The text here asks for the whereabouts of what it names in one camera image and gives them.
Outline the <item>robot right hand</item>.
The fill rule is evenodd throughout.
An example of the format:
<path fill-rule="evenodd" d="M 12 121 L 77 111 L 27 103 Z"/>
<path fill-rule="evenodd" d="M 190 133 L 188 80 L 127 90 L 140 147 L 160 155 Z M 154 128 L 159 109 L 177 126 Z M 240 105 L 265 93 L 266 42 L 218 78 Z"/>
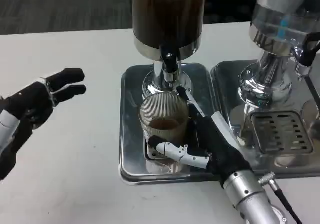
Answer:
<path fill-rule="evenodd" d="M 222 187 L 235 173 L 248 171 L 253 174 L 250 163 L 227 141 L 214 120 L 204 114 L 191 93 L 182 86 L 176 90 L 178 96 L 187 101 L 200 148 L 189 150 L 185 144 L 179 145 L 156 135 L 150 137 L 148 144 L 174 161 L 212 173 Z"/>

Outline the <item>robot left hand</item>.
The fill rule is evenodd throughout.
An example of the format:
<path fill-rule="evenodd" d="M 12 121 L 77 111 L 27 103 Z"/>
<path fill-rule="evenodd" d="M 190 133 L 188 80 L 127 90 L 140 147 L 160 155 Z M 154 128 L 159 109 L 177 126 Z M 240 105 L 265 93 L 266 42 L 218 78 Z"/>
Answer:
<path fill-rule="evenodd" d="M 81 68 L 65 68 L 41 77 L 17 93 L 0 100 L 0 179 L 13 170 L 17 153 L 41 127 L 58 104 L 86 93 Z"/>

